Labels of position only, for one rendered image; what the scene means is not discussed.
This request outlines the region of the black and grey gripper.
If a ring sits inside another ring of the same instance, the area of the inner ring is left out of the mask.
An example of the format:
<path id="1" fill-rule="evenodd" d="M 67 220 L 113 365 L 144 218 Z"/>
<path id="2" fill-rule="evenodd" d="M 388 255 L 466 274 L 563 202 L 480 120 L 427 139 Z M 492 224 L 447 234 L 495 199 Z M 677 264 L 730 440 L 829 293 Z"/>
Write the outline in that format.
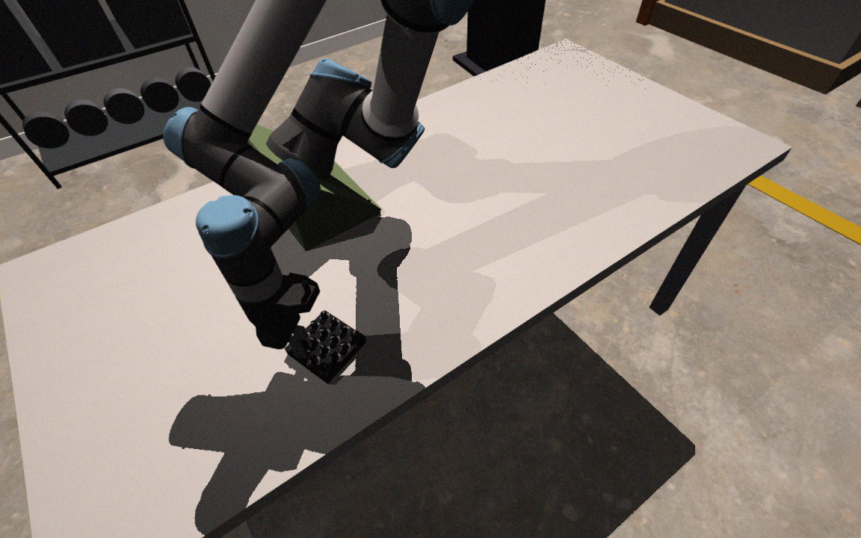
<path id="1" fill-rule="evenodd" d="M 250 285 L 252 287 L 228 285 L 248 320 L 256 327 L 261 345 L 283 350 L 289 341 L 294 356 L 306 359 L 306 351 L 312 347 L 305 327 L 297 324 L 300 313 L 313 309 L 320 287 L 315 280 L 300 273 L 283 275 L 278 264 L 270 275 L 261 280 L 260 285 Z"/>

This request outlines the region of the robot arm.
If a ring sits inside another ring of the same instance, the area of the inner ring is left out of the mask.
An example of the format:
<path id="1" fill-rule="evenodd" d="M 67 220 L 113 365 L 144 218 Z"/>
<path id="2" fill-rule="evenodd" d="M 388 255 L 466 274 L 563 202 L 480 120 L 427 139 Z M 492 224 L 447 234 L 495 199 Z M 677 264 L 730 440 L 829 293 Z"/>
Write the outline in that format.
<path id="1" fill-rule="evenodd" d="M 283 160 L 276 164 L 248 140 L 325 2 L 256 0 L 198 111 L 184 107 L 164 127 L 167 149 L 232 194 L 196 215 L 206 252 L 230 285 L 256 285 L 274 271 L 272 245 L 320 196 L 342 136 L 387 167 L 403 162 L 425 131 L 416 102 L 439 32 L 474 0 L 380 0 L 391 18 L 374 89 L 320 59 L 289 118 L 268 137 Z"/>

